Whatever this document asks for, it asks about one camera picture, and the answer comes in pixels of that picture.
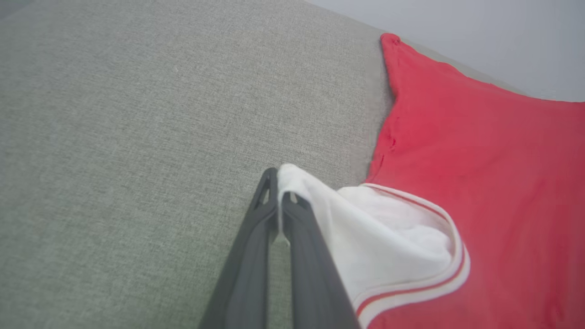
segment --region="red stripe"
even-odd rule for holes
[[[385,190],[382,190],[382,189],[378,189],[377,187],[373,187],[373,186],[370,186],[370,187],[373,188],[373,189],[376,189],[378,191],[382,191],[382,192],[391,194],[392,196],[401,198],[401,199],[403,199],[405,201],[408,201],[410,203],[414,203],[414,204],[416,204],[416,205],[418,205],[420,207],[423,207],[424,209],[427,209],[429,211],[432,211],[433,213],[437,214],[438,216],[440,216],[441,218],[443,218],[445,221],[448,222],[448,220],[447,220],[447,218],[445,218],[445,216],[443,216],[442,214],[440,214],[438,211],[432,209],[431,207],[428,207],[427,205],[420,204],[419,202],[416,202],[415,200],[409,199],[407,197],[404,197],[404,196],[401,196],[401,195],[398,195],[398,194],[395,194],[395,193],[392,193],[392,192],[389,192],[389,191],[385,191]],[[456,277],[459,276],[459,273],[463,269],[463,264],[464,263],[465,263],[465,255],[463,254],[462,255],[462,260],[461,260],[461,263],[459,264],[459,268],[457,269],[457,272],[455,272],[455,274],[453,276],[451,276],[450,278],[445,279],[444,281],[439,282],[439,283],[436,283],[436,284],[434,284],[432,286],[420,287],[420,288],[415,288],[415,289],[407,289],[407,290],[397,290],[397,291],[394,291],[394,292],[382,293],[382,294],[378,294],[376,296],[369,297],[368,299],[366,299],[365,301],[363,301],[360,304],[360,307],[357,308],[357,312],[356,312],[357,313],[357,316],[359,317],[361,315],[362,311],[366,308],[366,306],[368,306],[370,303],[372,303],[372,302],[374,302],[376,300],[380,300],[380,299],[386,298],[386,297],[396,296],[396,295],[399,295],[399,294],[407,294],[407,293],[421,292],[423,290],[429,290],[429,289],[433,289],[433,288],[436,288],[436,287],[445,285],[445,284],[453,281],[453,279],[455,279]]]

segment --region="red and white striped trim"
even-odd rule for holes
[[[467,280],[471,269],[471,261],[455,223],[441,207],[423,198],[389,187],[369,183],[362,184],[362,186],[387,193],[435,214],[436,219],[442,225],[447,226],[446,228],[450,232],[453,242],[453,261],[442,273],[426,280],[400,285],[380,286],[359,294],[352,301],[352,304],[360,324],[363,328],[367,328],[370,322],[383,311],[406,304],[435,299],[454,292]]]

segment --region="gray textured surface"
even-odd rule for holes
[[[7,14],[0,328],[195,327],[265,168],[365,178],[389,109],[380,33],[286,0]]]

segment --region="gray fabric surface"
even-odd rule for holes
[[[0,20],[0,328],[197,326],[262,171],[366,177],[381,31],[286,0],[37,0]],[[290,264],[270,323],[290,322]]]

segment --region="red fabric corner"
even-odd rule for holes
[[[585,327],[585,103],[514,94],[381,41],[395,104],[366,183],[443,207],[472,265],[459,290],[369,328]]]

